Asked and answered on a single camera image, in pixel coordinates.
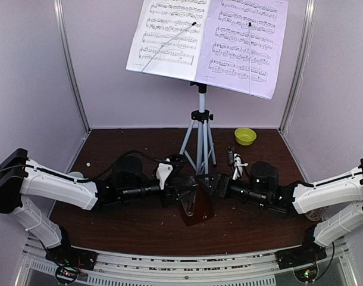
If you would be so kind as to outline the brown wooden metronome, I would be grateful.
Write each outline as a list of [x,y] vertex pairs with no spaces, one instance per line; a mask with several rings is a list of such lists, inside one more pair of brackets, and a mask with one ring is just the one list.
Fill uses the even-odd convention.
[[187,182],[187,187],[192,186],[197,187],[194,215],[192,217],[187,217],[185,214],[181,214],[181,207],[179,208],[181,219],[186,226],[204,223],[214,216],[214,206],[211,198],[209,179],[202,175],[190,178]]

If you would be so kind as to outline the white perforated music stand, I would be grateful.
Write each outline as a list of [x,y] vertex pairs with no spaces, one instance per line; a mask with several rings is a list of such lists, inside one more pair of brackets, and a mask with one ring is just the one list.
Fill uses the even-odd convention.
[[[153,54],[150,60],[142,69],[142,73],[146,70],[147,66],[155,59],[160,53],[163,47],[167,46],[176,37],[181,36],[183,33],[189,31],[192,27],[197,26],[197,22],[193,22],[187,28],[183,28],[178,34],[173,35],[168,42],[162,43],[158,50]],[[205,96],[207,92],[207,85],[203,83],[190,82],[190,86],[197,86],[199,92],[199,109],[191,112],[191,121],[188,126],[184,141],[182,143],[179,154],[186,156],[192,167],[195,169],[197,175],[207,175],[209,172],[209,158],[212,158],[213,167],[217,167],[217,161],[214,150],[214,142],[212,138],[211,127],[209,124],[210,120],[213,120],[213,114],[209,110],[205,109]],[[197,154],[196,163],[192,160],[189,153],[187,152],[186,146],[189,142],[192,129],[198,124],[198,142],[197,142]]]

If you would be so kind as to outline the lavender bottom paper sheet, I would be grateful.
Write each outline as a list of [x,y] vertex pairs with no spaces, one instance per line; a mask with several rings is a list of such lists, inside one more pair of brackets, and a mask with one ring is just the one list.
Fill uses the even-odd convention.
[[272,99],[288,7],[288,1],[211,1],[195,80]]

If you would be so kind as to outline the sheet music page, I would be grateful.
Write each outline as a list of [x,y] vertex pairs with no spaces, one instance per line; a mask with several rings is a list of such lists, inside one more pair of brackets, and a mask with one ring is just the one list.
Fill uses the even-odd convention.
[[209,1],[144,1],[126,69],[193,81]]

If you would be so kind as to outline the clear plastic metronome cover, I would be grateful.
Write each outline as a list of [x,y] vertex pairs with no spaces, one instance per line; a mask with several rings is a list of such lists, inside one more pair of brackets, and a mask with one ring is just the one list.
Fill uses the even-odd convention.
[[181,214],[184,214],[187,217],[192,217],[194,215],[196,191],[197,187],[192,186],[182,190],[180,193],[179,202],[181,207]]

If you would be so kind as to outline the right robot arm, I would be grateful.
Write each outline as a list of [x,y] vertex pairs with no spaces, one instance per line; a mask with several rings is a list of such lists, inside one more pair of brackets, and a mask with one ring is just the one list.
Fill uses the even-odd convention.
[[296,258],[302,263],[310,262],[319,253],[319,246],[327,247],[363,224],[363,158],[359,166],[344,174],[318,182],[294,182],[286,186],[278,183],[278,168],[267,162],[254,163],[247,174],[247,181],[240,180],[244,169],[245,165],[237,162],[232,175],[216,174],[209,181],[210,193],[243,203],[259,204],[281,217],[293,217],[347,203],[343,210],[308,232],[309,240],[296,250]]

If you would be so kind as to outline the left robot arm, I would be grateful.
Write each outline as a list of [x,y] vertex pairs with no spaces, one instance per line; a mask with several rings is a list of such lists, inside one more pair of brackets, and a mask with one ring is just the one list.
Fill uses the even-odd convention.
[[180,154],[157,159],[137,150],[119,156],[92,178],[79,172],[57,172],[28,157],[18,148],[0,164],[0,213],[14,216],[63,264],[77,253],[70,247],[67,231],[45,218],[29,196],[46,197],[83,210],[106,212],[132,201],[159,198],[163,207],[180,197],[179,171],[186,164]]

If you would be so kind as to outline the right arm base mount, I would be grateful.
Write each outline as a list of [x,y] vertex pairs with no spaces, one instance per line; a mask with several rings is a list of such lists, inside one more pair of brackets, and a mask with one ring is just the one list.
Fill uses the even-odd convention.
[[317,260],[327,257],[325,249],[305,249],[301,247],[280,250],[276,252],[279,269],[296,268],[298,266],[313,264]]

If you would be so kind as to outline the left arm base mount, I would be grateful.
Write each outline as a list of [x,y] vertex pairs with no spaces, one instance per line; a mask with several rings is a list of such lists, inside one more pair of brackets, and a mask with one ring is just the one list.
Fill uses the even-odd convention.
[[55,248],[44,248],[45,258],[58,266],[74,270],[94,270],[98,254],[94,251],[59,245]]

